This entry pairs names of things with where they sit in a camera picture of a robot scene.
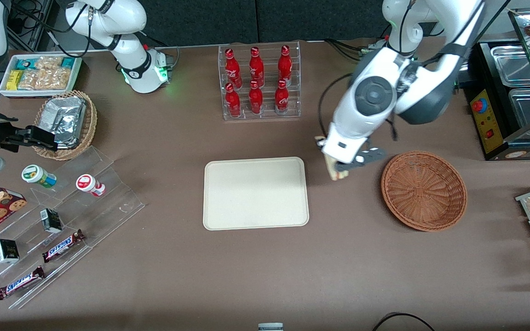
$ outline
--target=empty wicker basket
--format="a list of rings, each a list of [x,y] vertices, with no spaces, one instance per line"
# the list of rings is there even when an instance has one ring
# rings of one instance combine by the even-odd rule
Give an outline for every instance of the empty wicker basket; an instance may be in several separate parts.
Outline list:
[[[467,206],[467,190],[459,173],[444,159],[424,151],[391,159],[381,176],[381,193],[400,221],[421,231],[450,228]]]
[[[75,157],[83,153],[88,147],[90,147],[91,142],[93,141],[93,136],[95,134],[95,126],[97,125],[97,110],[95,109],[95,105],[91,102],[91,99],[87,96],[87,94],[80,91],[71,91],[64,94],[60,94],[59,96],[54,96],[52,98],[55,99],[68,97],[80,97],[83,98],[83,100],[85,100],[87,103],[85,118],[83,119],[83,126],[81,128],[81,135],[79,137],[79,145],[77,145],[77,147],[74,149],[59,149],[55,152],[41,147],[34,147],[36,153],[38,153],[38,155],[40,155],[41,157],[46,157],[47,159],[55,159],[58,161],[74,159]],[[46,103],[44,103],[42,107],[40,107],[40,111],[38,112],[38,115],[36,115],[36,120],[34,121],[35,126],[37,126],[38,122],[40,122],[40,117],[42,116],[44,105],[46,105]]]

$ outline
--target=clear plastic shelf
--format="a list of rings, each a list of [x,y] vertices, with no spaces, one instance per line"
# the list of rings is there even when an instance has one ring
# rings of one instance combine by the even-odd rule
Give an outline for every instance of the clear plastic shelf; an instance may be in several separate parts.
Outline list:
[[[290,47],[290,57],[292,58],[292,83],[288,86],[288,112],[285,115],[278,115],[275,113],[275,91],[277,90],[278,70],[277,62],[281,57],[282,46]],[[250,81],[251,74],[248,63],[251,59],[251,48],[259,47],[259,55],[263,60],[265,66],[265,85],[261,87],[263,92],[263,111],[259,115],[253,114],[248,100],[248,93],[251,90]],[[240,97],[240,117],[233,118],[228,112],[226,106],[226,90],[225,85],[229,82],[226,75],[226,56],[225,50],[231,48],[234,51],[234,57],[240,65],[240,77],[242,78],[242,88],[237,90]],[[266,44],[252,44],[252,45],[226,45],[218,47],[218,69],[220,78],[220,91],[222,94],[222,109],[226,121],[229,120],[283,120],[292,117],[301,116],[301,57],[300,57],[300,43],[299,42],[272,42]]]
[[[89,253],[95,245],[144,207],[136,193],[124,184],[110,167],[111,163],[105,155],[91,147],[54,172],[59,182],[65,180],[70,185],[61,185],[57,191],[45,188],[33,189],[32,192],[41,197],[40,204],[31,203],[29,205],[31,209],[21,209],[24,213],[0,231],[0,239],[15,240],[20,253],[18,262],[0,264],[0,287],[31,273],[38,266],[42,266],[46,273],[46,278],[38,281],[33,287],[20,289],[2,301],[10,309],[21,308],[27,304]],[[74,181],[84,173],[92,174],[105,184],[105,193],[101,197],[76,190]],[[60,233],[44,231],[40,222],[40,210],[44,208],[58,212],[63,223],[63,230]],[[42,253],[78,229],[82,230],[86,238],[55,260],[44,263]]]

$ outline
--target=red bottle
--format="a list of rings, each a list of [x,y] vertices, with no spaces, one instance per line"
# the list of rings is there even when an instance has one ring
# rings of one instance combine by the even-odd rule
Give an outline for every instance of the red bottle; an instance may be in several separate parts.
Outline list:
[[[290,86],[292,84],[292,58],[290,58],[290,47],[287,45],[282,46],[282,57],[279,58],[277,69],[279,70],[278,79],[286,81],[286,86]]]
[[[288,112],[288,99],[290,94],[286,88],[286,81],[279,80],[277,91],[275,91],[275,112],[277,115],[285,115]]]
[[[256,80],[251,81],[251,91],[248,93],[248,98],[251,101],[251,111],[253,114],[259,115],[263,111],[263,92],[261,92]]]
[[[236,118],[240,117],[240,98],[237,92],[234,91],[234,86],[231,83],[226,83],[226,105],[229,109],[230,116]]]
[[[251,79],[256,80],[259,87],[263,87],[265,85],[265,66],[259,56],[259,48],[251,48],[251,61],[248,63],[248,67],[251,69]]]
[[[234,90],[239,90],[242,87],[242,78],[240,77],[240,65],[234,58],[234,52],[230,48],[225,50],[226,55],[226,75],[229,81],[233,84]]]

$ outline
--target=brown tabletop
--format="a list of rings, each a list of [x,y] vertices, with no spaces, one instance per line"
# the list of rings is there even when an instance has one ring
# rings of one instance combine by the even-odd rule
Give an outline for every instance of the brown tabletop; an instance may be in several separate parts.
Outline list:
[[[429,38],[421,56],[442,42]],[[423,233],[387,210],[379,188],[389,158],[332,182],[313,137],[318,97],[353,70],[324,43],[302,42],[303,115],[284,122],[224,122],[217,47],[184,48],[173,82],[137,94],[109,52],[91,53],[76,88],[97,106],[94,145],[148,203],[21,310],[0,302],[0,330],[370,330],[389,312],[419,315],[437,330],[530,329],[530,228],[514,197],[530,191],[530,161],[486,162],[462,94],[424,126],[396,119],[372,135],[389,158],[421,149],[463,176],[467,213]],[[324,119],[345,91],[324,102]],[[0,112],[33,121],[43,100],[0,99]],[[31,148],[0,151],[0,187],[27,193],[19,174]],[[204,166],[214,160],[301,157],[310,220],[300,228],[208,231]]]

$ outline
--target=beige tray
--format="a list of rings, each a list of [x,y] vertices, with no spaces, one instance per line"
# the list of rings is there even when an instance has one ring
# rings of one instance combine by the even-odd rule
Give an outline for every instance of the beige tray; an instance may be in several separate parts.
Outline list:
[[[206,229],[303,226],[308,219],[304,162],[299,157],[206,165]]]

